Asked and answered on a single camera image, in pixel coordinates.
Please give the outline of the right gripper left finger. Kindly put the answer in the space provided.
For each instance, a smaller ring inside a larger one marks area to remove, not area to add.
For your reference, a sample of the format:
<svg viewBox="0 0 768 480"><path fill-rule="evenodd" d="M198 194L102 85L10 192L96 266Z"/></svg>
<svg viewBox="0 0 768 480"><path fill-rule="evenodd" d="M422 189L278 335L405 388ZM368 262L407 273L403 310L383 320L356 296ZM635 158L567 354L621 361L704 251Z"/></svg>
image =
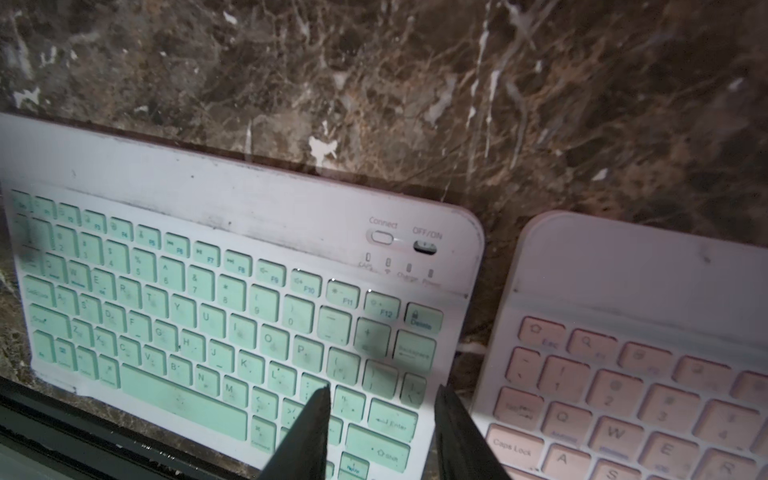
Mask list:
<svg viewBox="0 0 768 480"><path fill-rule="evenodd" d="M330 413L330 388L323 387L312 394L258 478L325 479Z"/></svg>

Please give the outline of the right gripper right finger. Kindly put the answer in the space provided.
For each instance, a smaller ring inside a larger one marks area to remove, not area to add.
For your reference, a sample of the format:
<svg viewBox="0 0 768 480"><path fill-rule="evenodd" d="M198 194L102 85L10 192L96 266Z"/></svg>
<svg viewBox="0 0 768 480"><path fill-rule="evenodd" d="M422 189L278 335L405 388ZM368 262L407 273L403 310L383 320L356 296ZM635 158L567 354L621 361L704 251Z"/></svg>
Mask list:
<svg viewBox="0 0 768 480"><path fill-rule="evenodd" d="M438 388L434 418L441 479L510 479L450 386Z"/></svg>

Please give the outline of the green keyboard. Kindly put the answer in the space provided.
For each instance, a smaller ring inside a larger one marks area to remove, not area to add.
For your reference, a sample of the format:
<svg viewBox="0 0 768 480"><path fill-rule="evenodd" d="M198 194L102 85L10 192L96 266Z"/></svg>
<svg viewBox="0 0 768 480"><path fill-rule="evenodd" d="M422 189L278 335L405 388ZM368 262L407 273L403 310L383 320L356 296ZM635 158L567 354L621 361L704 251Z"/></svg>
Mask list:
<svg viewBox="0 0 768 480"><path fill-rule="evenodd" d="M255 468L328 388L332 478L421 477L473 214L7 114L1 187L38 378Z"/></svg>

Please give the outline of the pink keyboard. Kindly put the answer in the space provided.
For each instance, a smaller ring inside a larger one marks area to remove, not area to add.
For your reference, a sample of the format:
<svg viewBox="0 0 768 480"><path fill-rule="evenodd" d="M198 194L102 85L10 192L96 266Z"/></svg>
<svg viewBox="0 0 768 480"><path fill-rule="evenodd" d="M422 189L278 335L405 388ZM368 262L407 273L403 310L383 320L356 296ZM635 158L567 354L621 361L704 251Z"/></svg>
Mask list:
<svg viewBox="0 0 768 480"><path fill-rule="evenodd" d="M471 415L508 479L765 478L766 250L536 216Z"/></svg>

